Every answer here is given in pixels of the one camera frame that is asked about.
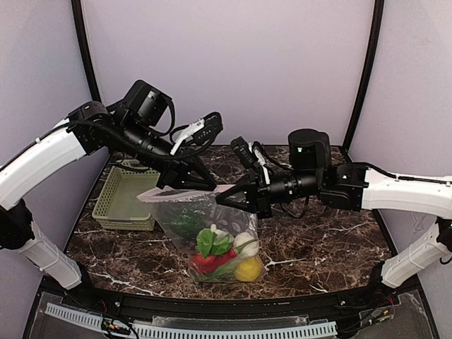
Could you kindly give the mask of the red chili pepper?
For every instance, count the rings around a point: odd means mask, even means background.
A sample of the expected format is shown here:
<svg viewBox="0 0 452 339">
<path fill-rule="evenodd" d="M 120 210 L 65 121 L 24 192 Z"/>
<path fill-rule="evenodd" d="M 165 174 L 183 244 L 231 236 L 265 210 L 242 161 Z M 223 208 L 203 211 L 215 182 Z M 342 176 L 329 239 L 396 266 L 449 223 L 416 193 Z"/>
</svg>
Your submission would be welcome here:
<svg viewBox="0 0 452 339">
<path fill-rule="evenodd" d="M 190 258 L 189 266 L 197 273 L 208 274 L 214 272 L 217 268 L 225 265 L 236 257 L 237 252 L 234 249 L 230 249 L 219 256 L 209 255 L 205 258 L 201 254 L 195 254 Z"/>
</svg>

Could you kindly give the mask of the white garlic toy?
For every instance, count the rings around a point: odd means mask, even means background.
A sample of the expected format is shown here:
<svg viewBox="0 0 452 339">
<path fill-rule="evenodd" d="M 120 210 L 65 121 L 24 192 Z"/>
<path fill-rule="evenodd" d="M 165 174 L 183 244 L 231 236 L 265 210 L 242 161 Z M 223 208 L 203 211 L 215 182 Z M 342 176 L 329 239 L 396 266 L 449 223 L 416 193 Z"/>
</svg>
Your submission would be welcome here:
<svg viewBox="0 0 452 339">
<path fill-rule="evenodd" d="M 234 241 L 234 237 L 229 232 L 218 228 L 216 224 L 210 226 L 210 231 L 215 234 L 213 245 L 219 245 L 225 242 L 231 244 Z"/>
</svg>

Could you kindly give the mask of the green bell pepper toy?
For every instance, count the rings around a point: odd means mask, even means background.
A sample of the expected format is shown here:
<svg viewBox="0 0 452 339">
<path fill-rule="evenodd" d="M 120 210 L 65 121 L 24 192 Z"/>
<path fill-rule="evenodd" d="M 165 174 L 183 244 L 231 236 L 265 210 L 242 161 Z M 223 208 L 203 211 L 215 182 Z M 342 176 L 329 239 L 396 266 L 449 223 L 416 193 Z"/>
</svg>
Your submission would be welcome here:
<svg viewBox="0 0 452 339">
<path fill-rule="evenodd" d="M 173 210 L 169 216 L 168 227 L 175 232 L 188 232 L 196 229 L 202 223 L 202 217 L 188 208 Z"/>
</svg>

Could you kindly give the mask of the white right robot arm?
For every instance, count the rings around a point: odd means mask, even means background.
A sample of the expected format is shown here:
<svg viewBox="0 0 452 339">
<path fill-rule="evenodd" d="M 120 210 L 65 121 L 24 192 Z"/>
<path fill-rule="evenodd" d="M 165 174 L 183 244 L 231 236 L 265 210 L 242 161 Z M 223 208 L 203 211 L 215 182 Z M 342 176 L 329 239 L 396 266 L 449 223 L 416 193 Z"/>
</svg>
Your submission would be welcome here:
<svg viewBox="0 0 452 339">
<path fill-rule="evenodd" d="M 231 147 L 248 173 L 216 198 L 219 205 L 272 215 L 271 206 L 317 197 L 340 210 L 404 210 L 436 216 L 407 249 L 378 264 L 371 283 L 396 289 L 433 262 L 451 254 L 451 178 L 393 174 L 365 162 L 333 165 L 327 133 L 298 129 L 287 137 L 290 167 L 269 174 L 259 142 L 239 137 Z"/>
</svg>

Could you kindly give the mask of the green leafy vegetable toy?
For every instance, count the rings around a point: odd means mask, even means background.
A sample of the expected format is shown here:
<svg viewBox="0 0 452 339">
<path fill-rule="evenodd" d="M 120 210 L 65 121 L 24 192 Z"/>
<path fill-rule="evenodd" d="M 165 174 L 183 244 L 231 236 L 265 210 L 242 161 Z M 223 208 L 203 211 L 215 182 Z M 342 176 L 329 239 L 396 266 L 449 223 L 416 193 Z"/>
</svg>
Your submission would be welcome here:
<svg viewBox="0 0 452 339">
<path fill-rule="evenodd" d="M 215 234 L 210 231 L 210 228 L 205 228 L 197 234 L 195 252 L 190 258 L 195 254 L 201 254 L 204 258 L 209 255 L 219 256 L 230 249 L 234 249 L 237 252 L 237 257 L 208 274 L 197 273 L 189 266 L 192 276 L 196 281 L 203 283 L 233 281 L 236 279 L 234 274 L 236 267 L 246 259 L 258 256 L 260 246 L 257 236 L 248 231 L 232 236 L 234 237 L 234 241 L 231 244 L 225 242 L 219 245 L 213 245 Z"/>
</svg>

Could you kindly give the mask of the clear zip top bag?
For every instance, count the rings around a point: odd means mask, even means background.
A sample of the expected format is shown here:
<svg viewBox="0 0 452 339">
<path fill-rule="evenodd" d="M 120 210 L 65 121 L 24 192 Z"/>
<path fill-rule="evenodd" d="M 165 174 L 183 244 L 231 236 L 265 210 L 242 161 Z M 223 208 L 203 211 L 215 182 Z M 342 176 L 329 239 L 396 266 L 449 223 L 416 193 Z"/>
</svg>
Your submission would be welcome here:
<svg viewBox="0 0 452 339">
<path fill-rule="evenodd" d="M 264 274 L 259 256 L 258 218 L 217 203 L 229 189 L 212 191 L 154 188 L 138 195 L 164 233 L 189 260 L 189 274 L 200 283 L 251 283 Z"/>
</svg>

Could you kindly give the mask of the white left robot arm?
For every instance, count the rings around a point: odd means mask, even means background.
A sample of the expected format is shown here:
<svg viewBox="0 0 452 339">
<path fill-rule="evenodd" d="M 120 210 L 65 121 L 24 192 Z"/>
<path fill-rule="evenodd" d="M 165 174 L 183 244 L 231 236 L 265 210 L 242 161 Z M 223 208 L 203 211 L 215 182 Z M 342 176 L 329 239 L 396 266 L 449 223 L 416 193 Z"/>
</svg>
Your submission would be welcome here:
<svg viewBox="0 0 452 339">
<path fill-rule="evenodd" d="M 65 290 L 88 287 L 84 267 L 69 258 L 35 222 L 25 197 L 73 163 L 107 149 L 137 160 L 158 173 L 156 187 L 212 191 L 214 178 L 199 155 L 222 130 L 222 117 L 211 112 L 194 123 L 166 131 L 156 125 L 174 114 L 172 98 L 138 80 L 112 105 L 87 102 L 74 109 L 1 167 L 1 246 L 24 255 Z"/>
</svg>

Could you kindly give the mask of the yellow lemon toy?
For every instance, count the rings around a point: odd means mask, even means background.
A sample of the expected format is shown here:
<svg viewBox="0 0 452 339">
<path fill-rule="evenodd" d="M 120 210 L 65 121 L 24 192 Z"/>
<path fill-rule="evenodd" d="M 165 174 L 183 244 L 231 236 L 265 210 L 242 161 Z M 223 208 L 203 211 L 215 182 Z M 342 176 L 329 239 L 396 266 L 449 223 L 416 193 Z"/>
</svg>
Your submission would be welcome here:
<svg viewBox="0 0 452 339">
<path fill-rule="evenodd" d="M 257 280 L 263 270 L 263 264 L 258 256 L 248 258 L 235 269 L 235 278 L 238 281 L 250 283 Z"/>
</svg>

